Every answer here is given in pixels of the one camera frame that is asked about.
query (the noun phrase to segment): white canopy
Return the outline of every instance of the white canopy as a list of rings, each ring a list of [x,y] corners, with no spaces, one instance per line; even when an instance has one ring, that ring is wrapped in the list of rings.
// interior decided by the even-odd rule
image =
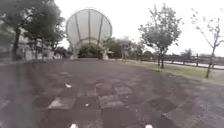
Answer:
[[[77,49],[83,43],[98,43],[112,35],[108,18],[94,9],[84,9],[73,14],[67,22],[67,36],[71,46]]]

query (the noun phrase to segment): sky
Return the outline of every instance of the sky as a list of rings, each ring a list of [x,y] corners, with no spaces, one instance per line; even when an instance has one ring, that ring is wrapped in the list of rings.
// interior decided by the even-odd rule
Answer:
[[[195,54],[210,54],[212,48],[203,35],[191,24],[191,8],[197,10],[201,15],[210,16],[218,15],[219,13],[216,12],[224,4],[224,1],[221,0],[55,0],[55,2],[66,20],[78,10],[95,8],[103,12],[111,21],[113,37],[129,36],[135,41],[139,41],[140,38],[139,26],[145,25],[149,21],[149,8],[153,8],[154,4],[159,6],[166,3],[177,12],[177,16],[184,22],[181,25],[182,34],[178,39],[179,46],[170,46],[168,54],[179,54],[189,48]],[[63,40],[62,45],[67,47],[68,42]],[[215,54],[224,56],[224,43],[217,48]]]

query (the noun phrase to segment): railing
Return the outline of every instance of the railing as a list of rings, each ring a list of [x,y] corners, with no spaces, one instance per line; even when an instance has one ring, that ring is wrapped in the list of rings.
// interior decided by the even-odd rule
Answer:
[[[140,56],[130,57],[130,59],[156,62],[158,58],[157,56],[153,55],[150,56],[143,55],[142,57]],[[187,57],[179,55],[165,55],[164,63],[207,68],[208,64],[210,63],[210,57],[204,57],[204,56]],[[212,68],[224,70],[224,57],[214,57]]]

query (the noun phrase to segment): paved plaza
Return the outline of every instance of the paved plaza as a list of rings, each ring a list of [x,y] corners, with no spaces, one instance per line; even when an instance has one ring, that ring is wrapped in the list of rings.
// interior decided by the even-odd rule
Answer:
[[[0,128],[223,128],[224,86],[115,61],[0,67]]]

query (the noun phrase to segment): bush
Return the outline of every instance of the bush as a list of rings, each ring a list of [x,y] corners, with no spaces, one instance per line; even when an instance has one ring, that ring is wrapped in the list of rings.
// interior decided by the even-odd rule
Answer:
[[[79,49],[79,58],[102,58],[101,48],[97,44],[84,44]]]

